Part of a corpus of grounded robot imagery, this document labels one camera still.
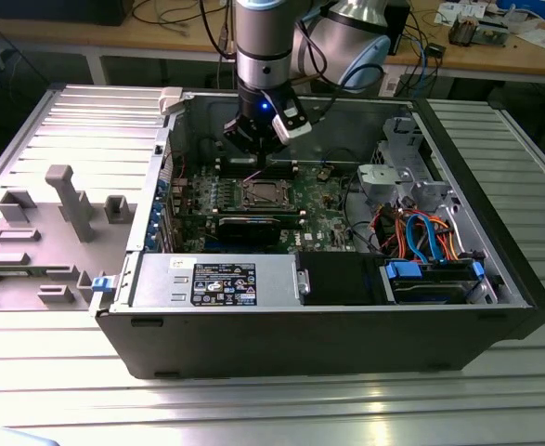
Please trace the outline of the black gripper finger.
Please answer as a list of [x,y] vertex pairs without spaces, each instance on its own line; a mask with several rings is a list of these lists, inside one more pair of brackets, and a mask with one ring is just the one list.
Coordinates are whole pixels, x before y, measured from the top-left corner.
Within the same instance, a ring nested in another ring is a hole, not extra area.
[[235,117],[224,125],[224,137],[240,151],[255,157],[257,168],[264,167],[264,149],[262,138],[264,128],[248,117]]
[[276,153],[283,151],[286,145],[283,144],[278,136],[262,138],[262,169],[266,170],[272,163],[268,158]]

